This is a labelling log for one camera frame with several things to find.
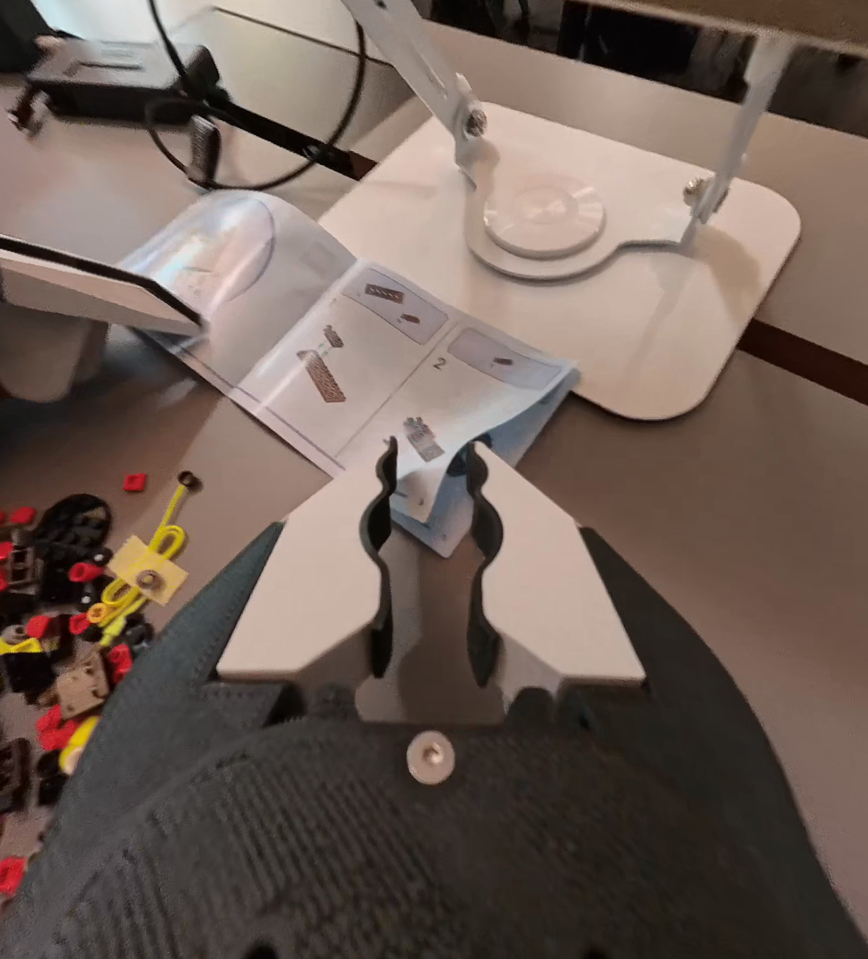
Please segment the pile of lego pieces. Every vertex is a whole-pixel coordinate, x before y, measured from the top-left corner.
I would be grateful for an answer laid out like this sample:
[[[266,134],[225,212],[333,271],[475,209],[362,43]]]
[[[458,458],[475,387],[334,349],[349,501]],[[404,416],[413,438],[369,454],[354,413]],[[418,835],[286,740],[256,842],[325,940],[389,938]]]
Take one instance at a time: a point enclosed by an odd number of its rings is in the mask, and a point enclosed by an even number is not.
[[[114,514],[78,493],[0,511],[0,918],[115,689],[157,633],[109,569]]]

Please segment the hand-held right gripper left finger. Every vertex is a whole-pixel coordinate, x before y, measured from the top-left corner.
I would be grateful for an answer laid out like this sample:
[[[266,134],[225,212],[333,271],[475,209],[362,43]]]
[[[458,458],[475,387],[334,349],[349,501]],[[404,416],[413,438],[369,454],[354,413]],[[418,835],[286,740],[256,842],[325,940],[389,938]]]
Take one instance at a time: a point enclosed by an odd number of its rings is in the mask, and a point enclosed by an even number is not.
[[[393,655],[392,532],[399,443],[386,438],[305,500],[280,534],[216,665],[225,682],[284,684],[308,706],[355,693]]]

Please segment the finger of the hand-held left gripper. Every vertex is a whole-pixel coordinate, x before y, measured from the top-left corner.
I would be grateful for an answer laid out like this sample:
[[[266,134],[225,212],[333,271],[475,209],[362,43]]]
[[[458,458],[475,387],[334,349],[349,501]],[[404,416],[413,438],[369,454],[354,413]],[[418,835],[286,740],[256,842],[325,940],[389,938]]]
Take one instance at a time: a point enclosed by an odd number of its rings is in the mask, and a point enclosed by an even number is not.
[[[149,277],[2,234],[0,303],[172,335],[192,335],[202,323]]]
[[[35,403],[64,398],[100,368],[110,326],[0,303],[0,385]]]

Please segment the lego instruction booklet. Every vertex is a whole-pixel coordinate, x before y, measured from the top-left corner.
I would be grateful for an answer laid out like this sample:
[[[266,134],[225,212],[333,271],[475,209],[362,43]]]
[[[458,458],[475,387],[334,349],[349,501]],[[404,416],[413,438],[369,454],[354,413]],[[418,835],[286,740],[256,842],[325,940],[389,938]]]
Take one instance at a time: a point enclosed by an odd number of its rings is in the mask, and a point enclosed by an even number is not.
[[[199,313],[158,342],[330,477],[395,438],[393,520],[444,558],[471,525],[467,444],[516,465],[579,378],[267,194],[198,198],[119,266]]]

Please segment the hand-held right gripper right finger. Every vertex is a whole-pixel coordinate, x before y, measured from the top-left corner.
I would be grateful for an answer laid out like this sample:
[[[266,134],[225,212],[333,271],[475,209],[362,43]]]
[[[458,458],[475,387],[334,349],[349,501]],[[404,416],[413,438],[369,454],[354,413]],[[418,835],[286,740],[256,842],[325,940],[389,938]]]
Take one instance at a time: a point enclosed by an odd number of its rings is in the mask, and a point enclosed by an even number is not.
[[[637,689],[646,672],[581,527],[483,442],[466,448],[471,583],[466,650],[476,685],[505,710],[525,691]]]

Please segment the black power adapter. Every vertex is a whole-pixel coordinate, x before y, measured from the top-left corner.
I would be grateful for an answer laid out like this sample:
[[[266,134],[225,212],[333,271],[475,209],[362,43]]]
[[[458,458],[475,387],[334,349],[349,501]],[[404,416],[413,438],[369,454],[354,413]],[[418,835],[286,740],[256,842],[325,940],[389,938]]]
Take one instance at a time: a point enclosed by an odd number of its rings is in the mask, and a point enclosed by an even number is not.
[[[56,38],[23,90],[58,117],[140,124],[151,102],[161,103],[161,125],[184,125],[192,115],[180,75],[157,43]]]

